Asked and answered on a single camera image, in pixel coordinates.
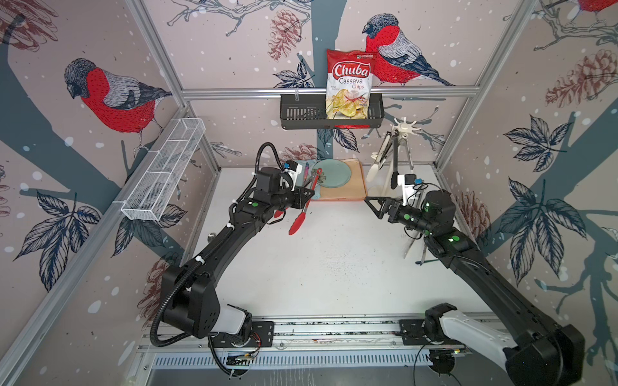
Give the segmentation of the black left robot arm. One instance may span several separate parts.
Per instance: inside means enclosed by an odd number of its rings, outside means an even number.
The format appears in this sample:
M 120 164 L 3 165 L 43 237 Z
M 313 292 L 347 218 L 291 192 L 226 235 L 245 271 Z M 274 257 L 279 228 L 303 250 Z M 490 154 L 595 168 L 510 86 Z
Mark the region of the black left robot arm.
M 314 191 L 300 180 L 303 173 L 302 164 L 279 157 L 274 167 L 254 167 L 249 185 L 229 206 L 225 227 L 185 265 L 164 272 L 159 308 L 150 329 L 153 346 L 216 335 L 228 335 L 236 344 L 251 339 L 251 313 L 223 305 L 217 285 L 236 255 L 265 226 L 282 220 L 289 208 L 305 208 Z

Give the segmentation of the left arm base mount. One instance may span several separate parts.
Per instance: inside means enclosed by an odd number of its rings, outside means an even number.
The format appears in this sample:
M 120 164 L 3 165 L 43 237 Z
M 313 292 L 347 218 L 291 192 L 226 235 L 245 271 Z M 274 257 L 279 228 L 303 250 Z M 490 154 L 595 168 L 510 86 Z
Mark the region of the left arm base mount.
M 271 347 L 275 336 L 273 321 L 253 320 L 252 314 L 232 305 L 223 306 L 209 338 L 215 348 Z

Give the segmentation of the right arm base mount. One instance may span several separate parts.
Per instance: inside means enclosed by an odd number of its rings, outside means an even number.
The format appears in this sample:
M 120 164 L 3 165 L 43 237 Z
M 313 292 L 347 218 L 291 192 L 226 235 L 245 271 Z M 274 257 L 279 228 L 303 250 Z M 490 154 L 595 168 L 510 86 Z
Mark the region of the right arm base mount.
M 459 344 L 444 333 L 441 327 L 441 318 L 449 311 L 457 310 L 450 303 L 441 303 L 425 311 L 424 318 L 404 318 L 398 321 L 399 333 L 405 346 L 421 346 L 422 344 L 443 345 Z

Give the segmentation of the red silicone tongs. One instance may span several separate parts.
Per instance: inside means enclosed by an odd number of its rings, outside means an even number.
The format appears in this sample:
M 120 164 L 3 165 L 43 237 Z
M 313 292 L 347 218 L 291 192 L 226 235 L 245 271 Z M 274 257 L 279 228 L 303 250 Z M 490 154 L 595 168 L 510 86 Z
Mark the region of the red silicone tongs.
M 320 179 L 320 177 L 323 175 L 323 170 L 321 168 L 319 168 L 314 175 L 314 179 L 312 182 L 312 191 L 315 191 L 316 185 Z M 294 234 L 297 233 L 297 231 L 300 230 L 300 228 L 302 227 L 304 221 L 306 220 L 306 216 L 307 216 L 307 209 L 310 205 L 312 199 L 309 199 L 306 204 L 304 205 L 302 212 L 296 217 L 294 223 L 291 225 L 291 228 L 289 230 L 289 235 L 293 236 Z

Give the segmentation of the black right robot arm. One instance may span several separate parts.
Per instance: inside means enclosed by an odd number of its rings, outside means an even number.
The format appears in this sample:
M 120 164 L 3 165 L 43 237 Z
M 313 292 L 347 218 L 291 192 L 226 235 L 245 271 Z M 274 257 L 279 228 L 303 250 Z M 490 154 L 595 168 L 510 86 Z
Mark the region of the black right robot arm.
M 515 385 L 573 385 L 583 375 L 585 339 L 541 312 L 492 265 L 476 243 L 454 225 L 456 205 L 444 190 L 426 193 L 420 207 L 400 199 L 368 196 L 378 219 L 417 231 L 428 251 L 469 285 L 500 319 L 500 333 L 449 303 L 425 313 L 423 329 L 432 343 L 455 340 L 502 368 Z

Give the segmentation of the black steel tongs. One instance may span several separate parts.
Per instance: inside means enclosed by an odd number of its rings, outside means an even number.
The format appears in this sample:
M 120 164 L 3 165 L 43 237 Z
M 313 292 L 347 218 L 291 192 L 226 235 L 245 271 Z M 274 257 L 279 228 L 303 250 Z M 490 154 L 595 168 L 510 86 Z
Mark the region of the black steel tongs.
M 394 191 L 398 187 L 397 185 L 398 176 L 399 176 L 399 172 L 398 172 L 399 157 L 398 156 L 402 149 L 399 141 L 401 140 L 402 135 L 407 134 L 407 133 L 400 133 L 398 130 L 393 130 L 390 132 L 392 133 L 393 136 L 392 136 L 391 148 L 389 149 L 389 152 L 388 152 L 388 157 L 386 158 L 386 161 L 383 164 L 384 166 L 387 162 L 389 162 L 389 169 L 386 175 L 386 180 L 384 181 L 384 184 L 382 187 L 383 195 L 386 194 L 387 192 Z

